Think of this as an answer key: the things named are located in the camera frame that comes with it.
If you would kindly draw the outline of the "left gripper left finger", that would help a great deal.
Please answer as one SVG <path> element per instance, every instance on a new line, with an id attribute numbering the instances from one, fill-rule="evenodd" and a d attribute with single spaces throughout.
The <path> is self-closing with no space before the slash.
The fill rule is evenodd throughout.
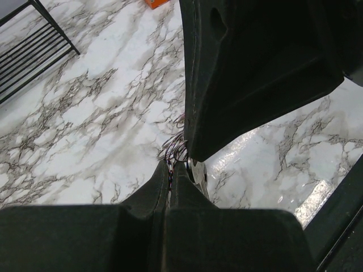
<path id="1" fill-rule="evenodd" d="M 1 210 L 2 271 L 160 271 L 168 166 L 112 205 Z"/>

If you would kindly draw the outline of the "silver key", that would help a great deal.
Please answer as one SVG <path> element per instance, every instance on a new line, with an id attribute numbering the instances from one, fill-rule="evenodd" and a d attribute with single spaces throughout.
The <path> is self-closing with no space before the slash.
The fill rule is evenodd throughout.
<path id="1" fill-rule="evenodd" d="M 195 159 L 188 158 L 187 160 L 187 172 L 189 178 L 194 183 L 202 194 L 209 199 L 207 190 L 207 171 L 204 162 L 199 162 Z"/>

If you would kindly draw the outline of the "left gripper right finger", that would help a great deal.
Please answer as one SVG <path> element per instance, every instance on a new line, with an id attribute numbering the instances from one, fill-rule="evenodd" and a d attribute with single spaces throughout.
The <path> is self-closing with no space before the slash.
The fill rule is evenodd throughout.
<path id="1" fill-rule="evenodd" d="M 274 209 L 220 209 L 174 168 L 166 213 L 167 271 L 314 271 L 302 226 Z"/>

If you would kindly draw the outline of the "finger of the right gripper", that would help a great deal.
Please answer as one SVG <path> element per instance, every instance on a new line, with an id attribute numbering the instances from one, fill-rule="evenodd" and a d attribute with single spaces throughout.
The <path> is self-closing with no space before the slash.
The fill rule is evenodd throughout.
<path id="1" fill-rule="evenodd" d="M 321 1 L 181 1 L 184 137 L 203 162 L 342 81 Z"/>

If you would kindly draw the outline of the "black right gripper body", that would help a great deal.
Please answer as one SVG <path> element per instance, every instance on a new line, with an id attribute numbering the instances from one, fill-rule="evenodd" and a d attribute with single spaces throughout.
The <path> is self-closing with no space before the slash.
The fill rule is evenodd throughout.
<path id="1" fill-rule="evenodd" d="M 342 71 L 362 83 L 362 1 L 337 1 L 338 50 Z"/>

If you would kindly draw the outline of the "silver disc keyring holder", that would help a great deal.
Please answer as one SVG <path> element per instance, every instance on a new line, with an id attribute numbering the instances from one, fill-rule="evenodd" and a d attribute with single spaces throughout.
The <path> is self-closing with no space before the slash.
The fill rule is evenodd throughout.
<path id="1" fill-rule="evenodd" d="M 162 144 L 157 156 L 158 160 L 165 161 L 168 166 L 167 207 L 170 206 L 174 166 L 177 162 L 185 163 L 188 158 L 186 140 L 184 139 L 184 123 L 185 113 L 182 113 L 173 121 L 173 124 L 177 129 L 179 129 L 179 131 L 173 134 L 168 140 L 165 141 L 164 144 Z"/>

